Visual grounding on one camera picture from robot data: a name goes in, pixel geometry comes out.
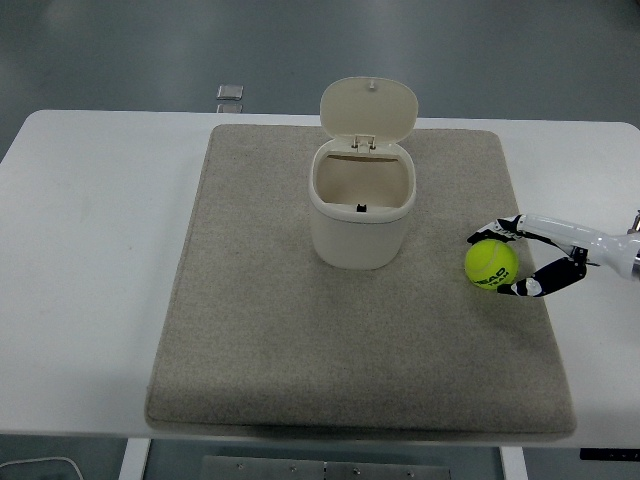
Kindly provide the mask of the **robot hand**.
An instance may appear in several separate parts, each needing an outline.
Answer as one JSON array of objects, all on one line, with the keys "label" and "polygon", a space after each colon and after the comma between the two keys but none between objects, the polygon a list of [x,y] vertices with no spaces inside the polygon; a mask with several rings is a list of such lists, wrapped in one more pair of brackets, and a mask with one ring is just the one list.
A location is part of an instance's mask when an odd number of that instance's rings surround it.
[{"label": "robot hand", "polygon": [[537,214],[498,218],[467,238],[474,245],[482,240],[501,242],[521,238],[537,240],[564,253],[531,276],[513,284],[500,285],[497,292],[515,296],[543,297],[586,277],[589,266],[608,266],[627,280],[639,279],[639,229],[620,236],[569,221]]}]

